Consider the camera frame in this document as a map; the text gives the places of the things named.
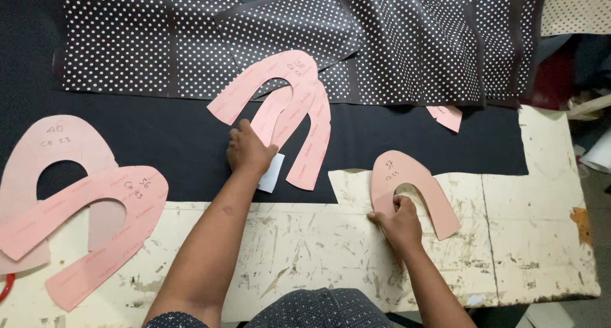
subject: white table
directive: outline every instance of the white table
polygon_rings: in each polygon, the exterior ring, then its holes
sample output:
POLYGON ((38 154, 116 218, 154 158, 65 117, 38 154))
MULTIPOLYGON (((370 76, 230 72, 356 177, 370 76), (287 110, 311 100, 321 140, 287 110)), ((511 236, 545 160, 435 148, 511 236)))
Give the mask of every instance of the white table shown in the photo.
MULTIPOLYGON (((413 188, 422 243, 465 306, 599 296, 592 248, 580 244, 573 207, 585 207, 565 113, 523 107, 530 175, 436 176, 462 228, 438 241, 413 188)), ((371 210, 370 171, 329 172, 337 205, 261 203, 250 208, 223 321, 249 320, 296 289, 358 288, 384 311, 417 310, 371 210)), ((72 312, 44 281, 87 251, 88 210, 50 237, 51 262, 18 274, 0 305, 0 328, 140 327, 187 233, 208 203, 167 202, 141 250, 72 312)))

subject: left hand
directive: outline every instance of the left hand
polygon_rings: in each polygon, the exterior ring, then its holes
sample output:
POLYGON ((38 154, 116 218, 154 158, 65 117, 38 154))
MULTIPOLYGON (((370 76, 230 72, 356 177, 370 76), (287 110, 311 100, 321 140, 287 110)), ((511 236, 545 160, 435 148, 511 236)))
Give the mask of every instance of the left hand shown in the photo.
POLYGON ((271 160, 278 152, 278 146, 263 145, 246 119, 240 121, 239 128, 229 131, 231 137, 227 148, 229 166, 234 173, 253 171, 257 176, 263 176, 270 168, 271 160))

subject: pink paper pattern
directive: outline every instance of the pink paper pattern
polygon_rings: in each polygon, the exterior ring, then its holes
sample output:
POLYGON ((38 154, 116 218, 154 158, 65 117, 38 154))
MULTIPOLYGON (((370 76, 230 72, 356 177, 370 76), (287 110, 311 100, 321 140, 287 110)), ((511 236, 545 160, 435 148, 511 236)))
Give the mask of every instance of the pink paper pattern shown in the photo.
MULTIPOLYGON (((4 168, 0 183, 0 226, 37 204, 36 184, 40 174, 62 160, 78 162, 89 175, 118 168, 102 136, 86 121, 69 115, 42 118, 23 134, 4 168)), ((123 221, 121 205, 113 202, 92 205, 90 250, 108 240, 123 221)), ((43 239, 18 262, 0 253, 0 274, 31 269, 49 260, 49 246, 43 239)))
POLYGON ((45 282, 53 302, 71 311, 140 249, 155 229, 167 192, 167 181, 153 167, 129 166, 96 173, 5 222, 0 227, 0 249, 20 260, 85 205, 99 199, 123 203, 127 216, 121 230, 45 282))
POLYGON ((458 132, 460 129, 462 111, 458 108, 454 106, 427 106, 426 109, 439 124, 454 132, 458 132))
POLYGON ((291 86, 271 92, 251 126, 263 144, 282 148, 306 114, 310 133, 286 180, 305 190, 313 190, 331 135, 331 110, 325 88, 318 80, 316 62, 303 51, 285 51, 248 67, 233 80, 208 109, 231 125, 252 95, 267 80, 279 77, 291 86))
POLYGON ((395 215, 392 198, 397 187, 404 183, 416 186, 422 194, 440 241, 460 229, 460 222, 437 179, 420 162, 396 150, 381 154, 373 164, 373 209, 389 216, 395 215))

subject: polka dot shirt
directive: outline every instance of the polka dot shirt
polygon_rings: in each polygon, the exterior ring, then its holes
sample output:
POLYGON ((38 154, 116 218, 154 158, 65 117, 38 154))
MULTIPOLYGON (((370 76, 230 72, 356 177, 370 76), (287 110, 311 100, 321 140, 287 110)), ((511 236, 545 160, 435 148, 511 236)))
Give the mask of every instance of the polka dot shirt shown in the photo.
MULTIPOLYGON (((207 328, 186 313, 164 313, 145 328, 207 328)), ((297 290, 257 314, 247 328, 392 328, 392 323, 356 289, 297 290)))

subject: hand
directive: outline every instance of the hand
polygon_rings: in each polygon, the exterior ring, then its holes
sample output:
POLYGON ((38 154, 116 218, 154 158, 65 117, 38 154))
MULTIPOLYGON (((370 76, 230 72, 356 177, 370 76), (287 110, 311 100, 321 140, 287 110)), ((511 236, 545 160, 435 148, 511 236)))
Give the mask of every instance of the hand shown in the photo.
POLYGON ((396 215, 372 211, 367 214, 372 222, 382 226, 386 238, 399 252, 410 252, 422 248, 422 227, 416 215, 416 206, 409 197, 398 195, 393 197, 396 215))
POLYGON ((254 172, 259 178, 270 168, 271 160, 278 152, 278 146, 266 147, 250 127, 250 122, 243 119, 240 129, 231 129, 227 160, 233 173, 238 171, 254 172))

